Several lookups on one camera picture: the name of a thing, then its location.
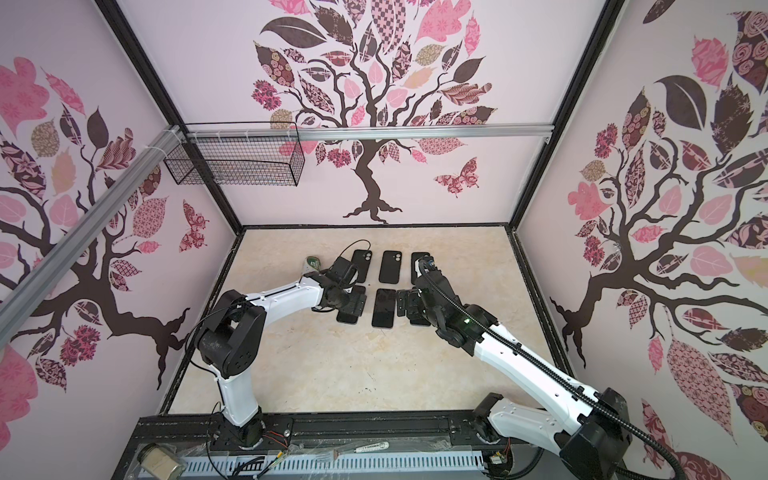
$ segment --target butterfly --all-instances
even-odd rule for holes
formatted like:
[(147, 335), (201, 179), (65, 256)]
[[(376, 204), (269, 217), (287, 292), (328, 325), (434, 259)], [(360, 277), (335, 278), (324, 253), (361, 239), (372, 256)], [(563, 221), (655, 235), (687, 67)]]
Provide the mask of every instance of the butterfly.
[(464, 165), (462, 172), (457, 177), (455, 175), (439, 175), (435, 177), (435, 181), (448, 187), (448, 192), (458, 198), (458, 193), (464, 190), (464, 186), (467, 188), (478, 186), (478, 176), (475, 175), (477, 169), (477, 157), (475, 157)]
[(190, 224), (190, 229), (181, 238), (179, 252), (189, 250), (192, 247), (205, 246), (205, 236), (200, 231), (205, 230), (205, 224), (210, 220), (205, 220), (203, 214), (195, 213), (194, 208), (186, 200), (184, 200), (184, 216), (187, 218), (187, 223)]

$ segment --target black cable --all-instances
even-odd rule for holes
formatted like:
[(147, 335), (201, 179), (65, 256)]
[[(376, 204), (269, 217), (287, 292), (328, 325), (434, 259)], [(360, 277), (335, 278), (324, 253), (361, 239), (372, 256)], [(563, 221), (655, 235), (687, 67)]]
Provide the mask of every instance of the black cable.
[[(551, 379), (553, 379), (558, 385), (563, 387), (566, 391), (573, 394), (573, 396), (576, 399), (581, 400), (582, 402), (589, 405), (593, 410), (596, 410), (601, 415), (603, 415), (605, 418), (611, 420), (612, 422), (620, 425), (625, 430), (629, 431), (632, 435), (638, 437), (644, 444), (650, 446), (653, 450), (656, 451), (661, 457), (667, 461), (667, 463), (670, 464), (672, 469), (674, 470), (675, 477), (674, 480), (685, 480), (686, 475), (685, 471), (683, 470), (682, 465), (677, 461), (677, 458), (674, 457), (666, 448), (664, 448), (663, 445), (661, 445), (659, 442), (656, 441), (652, 436), (648, 435), (646, 432), (643, 432), (638, 427), (632, 425), (631, 423), (627, 422), (626, 420), (622, 419), (620, 416), (613, 413), (610, 409), (607, 409), (600, 405), (595, 400), (591, 399), (589, 396), (585, 395), (581, 390), (577, 389), (573, 385), (571, 385), (569, 382), (567, 382), (565, 379), (563, 379), (560, 375), (558, 375), (556, 372), (554, 372), (552, 369), (550, 369), (546, 364), (544, 364), (542, 361), (537, 359), (535, 356), (531, 355), (530, 353), (523, 350), (522, 343), (513, 343), (504, 338), (503, 336), (499, 335), (498, 333), (494, 332), (493, 330), (489, 329), (487, 326), (483, 325), (482, 323), (478, 322), (475, 317), (469, 314), (462, 305), (459, 305), (458, 302), (453, 300), (448, 296), (447, 293), (443, 292), (442, 289), (437, 285), (437, 283), (429, 276), (426, 275), (426, 270), (423, 267), (423, 259), (419, 261), (419, 270), (421, 270), (421, 274), (426, 276), (427, 282), (429, 285), (435, 289), (437, 293), (439, 293), (443, 298), (448, 300), (451, 305), (454, 306), (462, 315), (465, 315), (467, 318), (469, 318), (473, 323), (478, 325), (480, 328), (482, 328), (491, 338), (496, 340), (497, 342), (501, 343), (502, 345), (509, 348), (515, 355), (520, 355), (524, 359), (528, 360), (531, 364), (533, 364), (536, 368), (547, 374)], [(646, 475), (642, 475), (636, 472), (631, 472), (629, 470), (626, 470), (622, 467), (616, 468), (616, 473), (620, 475), (624, 475), (625, 477), (629, 478), (630, 480), (660, 480), (659, 478), (655, 477), (648, 477)]]

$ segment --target pink wall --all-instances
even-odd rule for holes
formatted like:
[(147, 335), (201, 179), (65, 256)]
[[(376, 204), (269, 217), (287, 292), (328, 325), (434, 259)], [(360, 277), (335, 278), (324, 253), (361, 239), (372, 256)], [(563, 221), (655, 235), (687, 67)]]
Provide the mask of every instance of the pink wall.
[[(7, 296), (165, 122), (91, 2), (0, 13)], [(138, 417), (157, 411), (232, 240), (204, 187), (178, 187), (162, 166), (149, 176), (0, 350), (4, 478), (111, 475)]]
[(631, 2), (521, 227), (578, 378), (696, 480), (765, 477), (766, 38), (765, 2)]

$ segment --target leaf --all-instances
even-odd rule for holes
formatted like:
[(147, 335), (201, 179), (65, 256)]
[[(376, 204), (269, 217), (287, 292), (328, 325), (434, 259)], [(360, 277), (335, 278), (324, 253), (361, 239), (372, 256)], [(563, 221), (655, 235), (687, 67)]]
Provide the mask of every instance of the leaf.
[(142, 253), (152, 253), (157, 250), (158, 247), (160, 247), (160, 244), (151, 240), (141, 242), (136, 246), (137, 250)]
[(53, 190), (57, 195), (64, 193), (74, 186), (74, 162), (69, 154), (69, 149), (61, 152), (56, 157), (56, 161), (51, 169), (51, 176), (53, 177)]
[(53, 157), (58, 152), (58, 132), (53, 126), (53, 119), (43, 122), (32, 130), (30, 138), (32, 148), (38, 157)]
[(768, 245), (768, 214), (758, 214), (739, 225), (726, 239), (737, 247), (763, 249)]
[(483, 58), (470, 58), (459, 65), (456, 71), (453, 72), (453, 81), (459, 84), (469, 81), (475, 76), (478, 68), (480, 68), (480, 62)]
[(719, 276), (733, 271), (733, 266), (722, 253), (708, 245), (702, 245), (694, 250), (690, 258), (690, 268), (697, 275)]
[(576, 233), (576, 237), (586, 238), (589, 237), (589, 234), (592, 233), (592, 230), (598, 225), (597, 220), (589, 220), (587, 223), (585, 223), (581, 229)]
[(768, 288), (768, 257), (734, 257), (739, 273), (751, 283)]
[(411, 68), (411, 45), (406, 40), (397, 49), (397, 55), (392, 60), (392, 81), (405, 77), (409, 68)]
[(645, 188), (645, 163), (643, 162), (643, 148), (634, 155), (634, 160), (629, 164), (627, 174), (624, 177), (624, 187), (627, 189), (627, 208), (632, 208), (640, 200)]
[(699, 218), (707, 225), (717, 225), (730, 212), (730, 201), (733, 195), (723, 195), (704, 202), (699, 207)]
[(688, 255), (673, 255), (668, 253), (659, 259), (659, 264), (656, 265), (656, 273), (662, 275), (675, 271), (680, 265), (683, 264)]
[(136, 210), (134, 214), (133, 235), (141, 238), (149, 238), (157, 233), (163, 226), (165, 218), (165, 202), (168, 197), (149, 198)]
[(456, 63), (456, 59), (458, 58), (458, 53), (462, 50), (462, 41), (458, 43), (453, 48), (449, 48), (445, 51), (445, 54), (442, 56), (442, 70), (448, 71), (454, 63)]
[(725, 167), (725, 170), (720, 172), (712, 182), (724, 188), (745, 187), (760, 178), (766, 165), (768, 165), (768, 149), (756, 151)]
[(768, 335), (765, 330), (737, 328), (718, 340), (739, 352), (751, 352), (768, 342)]
[(667, 89), (667, 116), (683, 127), (701, 130), (707, 117), (707, 97), (692, 78), (671, 75), (657, 81)]
[(656, 20), (662, 16), (673, 3), (674, 0), (656, 0), (645, 15), (643, 23), (651, 23), (653, 20)]
[(640, 292), (637, 290), (625, 290), (621, 292), (619, 300), (616, 302), (616, 307), (630, 306), (637, 299), (638, 295), (640, 295)]
[(710, 353), (710, 359), (728, 375), (748, 382), (768, 383), (768, 373), (746, 357), (736, 353)]
[(467, 56), (472, 56), (472, 53), (478, 47), (480, 43), (480, 24), (475, 20), (475, 15), (467, 22), (467, 28), (464, 34), (464, 48), (467, 50)]
[(67, 391), (67, 371), (62, 364), (51, 359), (38, 357), (35, 371), (43, 382), (60, 386)]
[(326, 42), (326, 38), (317, 28), (296, 17), (275, 18), (261, 29), (261, 33), (265, 31), (277, 33), (296, 48), (311, 48)]
[(58, 126), (61, 129), (62, 134), (64, 134), (64, 136), (69, 139), (70, 142), (81, 147), (83, 144), (83, 139), (80, 135), (80, 128), (78, 127), (77, 122), (74, 121), (72, 114), (69, 113), (69, 110), (67, 110), (66, 107), (63, 108), (64, 112), (61, 114), (61, 119), (58, 121)]
[(658, 335), (648, 343), (648, 359), (654, 367), (654, 374), (658, 373), (664, 362), (664, 348), (661, 346), (661, 338)]
[(447, 154), (449, 151), (466, 145), (458, 138), (419, 138), (416, 142), (425, 153), (430, 155)]
[(715, 103), (715, 118), (710, 124), (712, 139), (723, 155), (728, 155), (746, 137), (752, 122), (750, 97), (738, 85), (729, 84), (720, 91)]
[(680, 185), (675, 185), (659, 199), (659, 210), (664, 214), (674, 215), (680, 209), (682, 200), (683, 194), (680, 191)]
[(664, 229), (658, 225), (646, 225), (635, 230), (632, 237), (640, 243), (650, 243), (656, 240), (662, 232)]
[(435, 60), (437, 60), (437, 57), (440, 56), (440, 52), (443, 48), (445, 48), (444, 45), (437, 45), (435, 43), (422, 47), (422, 49), (419, 50), (419, 53), (416, 54), (416, 63), (422, 67), (433, 64)]
[(670, 155), (659, 144), (650, 143), (650, 165), (656, 170), (666, 170), (672, 166)]
[(340, 50), (329, 51), (328, 53), (324, 53), (322, 56), (328, 58), (328, 61), (330, 61), (336, 67), (343, 67), (348, 64), (350, 60), (352, 60), (352, 55)]
[(130, 292), (131, 289), (128, 288), (128, 284), (125, 283), (125, 278), (123, 278), (122, 275), (119, 273), (110, 270), (109, 271), (109, 283), (116, 289), (121, 292)]
[(53, 347), (54, 340), (53, 340), (53, 333), (49, 332), (40, 337), (40, 339), (35, 342), (35, 344), (32, 347), (32, 350), (29, 351), (29, 354), (27, 355), (27, 358), (37, 355), (38, 353), (45, 353)]
[(109, 131), (107, 130), (107, 124), (104, 123), (104, 119), (101, 118), (98, 108), (88, 117), (86, 128), (88, 130), (88, 138), (91, 139), (91, 143), (97, 150), (107, 146), (109, 143)]
[(672, 339), (667, 364), (680, 391), (701, 412), (733, 436), (725, 383), (707, 358), (690, 345)]
[(314, 81), (326, 81), (331, 78), (331, 72), (323, 67), (309, 67), (304, 68), (302, 71), (309, 75)]
[(78, 313), (80, 318), (82, 318), (86, 322), (91, 322), (91, 323), (95, 323), (96, 325), (101, 325), (101, 321), (98, 315), (98, 306), (95, 303), (90, 302), (88, 300), (83, 300), (81, 302), (77, 302), (74, 305), (74, 310)]
[(0, 220), (16, 223), (27, 214), (27, 207), (13, 197), (0, 195)]
[(78, 208), (69, 195), (57, 198), (48, 212), (51, 222), (63, 227), (74, 227), (78, 222)]
[(702, 147), (690, 142), (682, 141), (683, 144), (683, 165), (688, 170), (698, 171), (706, 170), (711, 167), (710, 158)]
[(303, 78), (299, 78), (299, 81), (301, 82), (301, 87), (304, 89), (306, 97), (310, 100), (312, 105), (318, 107), (320, 110), (327, 111), (330, 114), (336, 112), (330, 97), (326, 95), (324, 91), (320, 90), (315, 85), (304, 81)]
[(480, 95), (490, 92), (491, 88), (493, 88), (493, 85), (490, 83), (480, 88), (478, 88), (477, 84), (460, 84), (441, 90), (440, 93), (457, 105), (476, 104), (479, 101)]

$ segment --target pink leaf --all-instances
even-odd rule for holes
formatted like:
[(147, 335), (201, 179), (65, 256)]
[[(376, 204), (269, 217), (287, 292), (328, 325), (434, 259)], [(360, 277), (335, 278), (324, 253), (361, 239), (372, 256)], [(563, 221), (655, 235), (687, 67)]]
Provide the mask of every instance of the pink leaf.
[(707, 225), (717, 225), (730, 211), (730, 201), (733, 195), (723, 195), (707, 201), (699, 209), (699, 217)]
[(152, 253), (160, 246), (158, 242), (146, 241), (139, 243), (136, 248), (142, 253)]
[(648, 344), (648, 359), (650, 360), (650, 364), (654, 367), (654, 373), (658, 372), (664, 361), (664, 348), (661, 346), (661, 337), (658, 335), (656, 335)]
[(405, 88), (397, 88), (386, 95), (386, 100), (393, 108), (397, 108), (406, 101), (408, 91)]
[(78, 222), (78, 208), (74, 205), (69, 195), (64, 195), (56, 199), (53, 205), (51, 205), (49, 217), (51, 222), (56, 225), (74, 227)]
[(0, 195), (0, 220), (16, 223), (27, 214), (27, 207), (15, 198)]
[(683, 200), (683, 194), (680, 192), (680, 185), (675, 185), (659, 199), (659, 210), (668, 215), (674, 215), (680, 209), (680, 202)]
[(360, 87), (353, 80), (347, 78), (344, 80), (344, 95), (347, 98), (357, 98), (360, 95)]
[(650, 243), (656, 240), (664, 229), (658, 225), (647, 225), (638, 229), (632, 234), (632, 237), (640, 243)]
[(690, 259), (690, 268), (702, 276), (718, 276), (733, 271), (733, 266), (722, 253), (708, 245), (702, 245), (694, 250)]
[(0, 242), (0, 268), (8, 268), (16, 261), (18, 251), (8, 242)]

